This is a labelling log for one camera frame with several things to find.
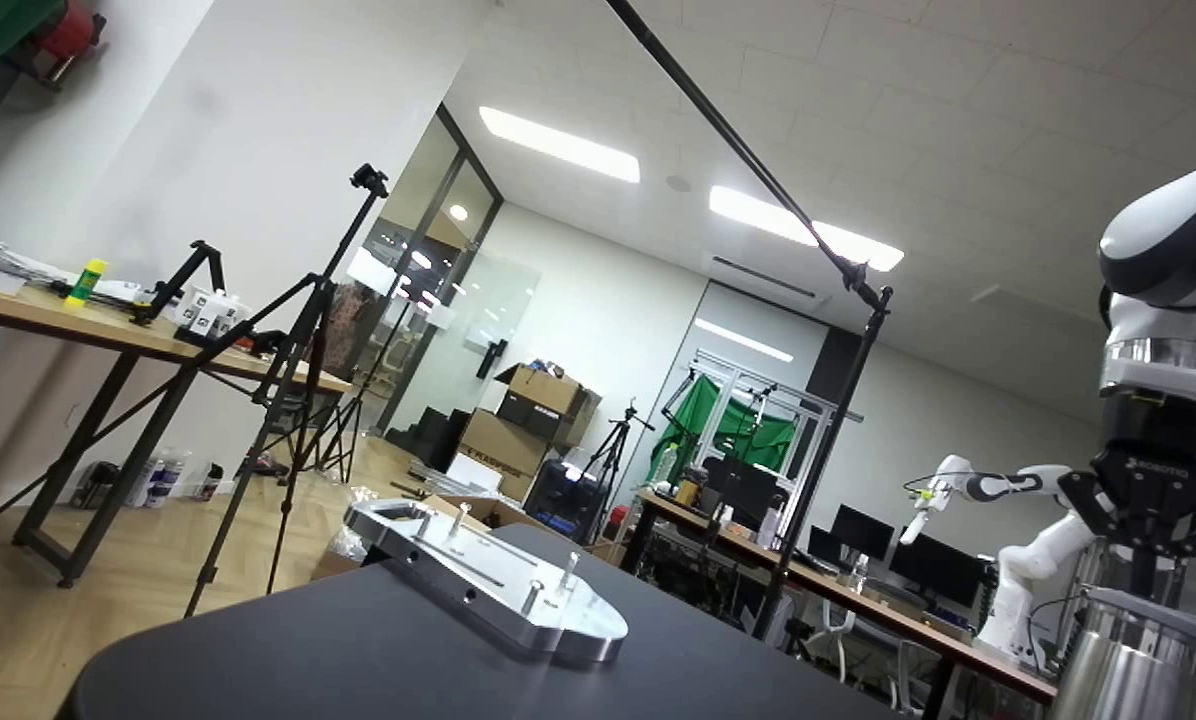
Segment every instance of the glass wall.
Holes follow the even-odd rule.
[[[367,389],[363,414],[380,428],[398,414],[437,325],[444,325],[500,200],[469,141],[441,108],[348,266],[355,286],[384,296],[384,316],[353,373]]]

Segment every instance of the workbench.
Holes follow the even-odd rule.
[[[500,542],[553,565],[576,552],[526,526]],[[622,570],[585,557],[576,573],[629,619],[595,674],[511,661],[399,576],[361,570],[130,638],[84,665],[59,716],[893,716]]]
[[[148,328],[142,328],[142,325],[132,325],[130,311],[116,311],[116,309],[103,309],[103,303],[65,309],[65,302],[45,293],[45,288],[0,293],[0,328],[58,338],[58,342],[69,342],[69,343],[90,343],[90,348],[116,353],[107,382],[96,389],[96,396],[93,396],[90,414],[82,417],[82,425],[75,425],[72,439],[65,444],[65,452],[48,463],[38,500],[31,500],[29,517],[19,522],[19,528],[14,536],[19,550],[42,552],[59,573],[59,587],[69,587],[84,576],[93,552],[100,550],[100,542],[113,528],[116,511],[130,504],[136,480],[144,477],[144,467],[148,467],[163,428],[173,425],[181,401],[190,396],[193,382],[201,373],[264,382],[267,370],[274,370],[267,361],[258,361],[258,358],[243,358],[243,353],[222,353],[215,361],[197,370],[201,348],[176,342],[173,325],[151,322]],[[173,373],[167,383],[159,383],[136,407],[107,420],[121,389],[130,383],[130,377],[136,373],[142,361],[163,361],[163,366],[176,366],[176,373]],[[321,373],[318,393],[344,396],[348,389],[353,383]],[[84,536],[75,542],[75,550],[65,550],[59,542],[52,542],[45,532],[48,511],[58,507],[59,493],[69,487],[82,458],[100,437],[107,437],[116,425],[132,420],[142,407],[151,407],[151,417],[144,420],[132,452],[126,458],[113,493],[100,500],[100,507],[93,507],[93,522],[90,522]]]
[[[668,526],[683,528],[688,536],[708,532],[705,517],[672,504],[668,497],[639,493],[639,500],[645,500],[639,526],[631,528],[629,557],[622,565],[631,576],[645,565],[645,550],[650,550],[650,536],[652,536],[657,522],[668,522]],[[781,557],[767,552],[767,550],[762,550],[751,542],[751,532],[741,528],[741,526],[721,528],[716,546],[728,550],[734,557],[744,557],[744,560],[762,565],[762,570],[776,570],[781,565]],[[1031,695],[1031,701],[1039,701],[1039,705],[1051,705],[1051,695],[1057,695],[1057,685],[1050,685],[1046,676],[1021,667],[1016,661],[999,657],[996,649],[985,649],[978,641],[962,641],[962,638],[936,630],[933,619],[916,618],[913,608],[901,608],[901,604],[893,604],[884,598],[873,598],[873,592],[855,592],[840,576],[828,576],[828,573],[810,570],[810,565],[787,565],[787,585],[792,587],[810,587],[810,592],[815,592],[815,598],[826,598],[826,599],[832,599],[832,604],[840,604],[840,608],[850,608],[850,613],[855,613],[863,619],[878,619],[882,630],[888,630],[895,638],[909,638],[909,641],[933,649],[936,657],[943,657],[951,665],[978,667],[978,674],[985,674],[985,676],[991,676],[991,679],[999,679],[999,685],[1009,685],[1009,687],[1016,687],[1016,693]]]

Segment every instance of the white robot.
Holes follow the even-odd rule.
[[[948,458],[916,497],[913,546],[948,497],[1062,493],[1067,517],[996,557],[981,641],[1021,657],[1031,592],[1087,546],[1101,585],[1176,604],[1196,557],[1196,171],[1130,204],[1101,241],[1110,281],[1106,452],[1087,473],[1031,463],[1009,477]]]

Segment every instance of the wooden floor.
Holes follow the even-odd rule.
[[[406,458],[384,439],[363,439],[353,487],[333,477],[303,477],[290,522],[277,587],[296,587],[348,570],[330,550],[353,493],[398,493]],[[285,487],[251,480],[231,526],[222,576],[201,613],[264,598]],[[159,511],[121,511],[93,570],[75,587],[58,587],[58,573],[14,550],[19,511],[0,522],[0,716],[52,716],[93,654],[186,618],[201,560],[222,528],[223,497],[212,504],[167,504]],[[59,507],[58,542],[72,542],[90,511]]]

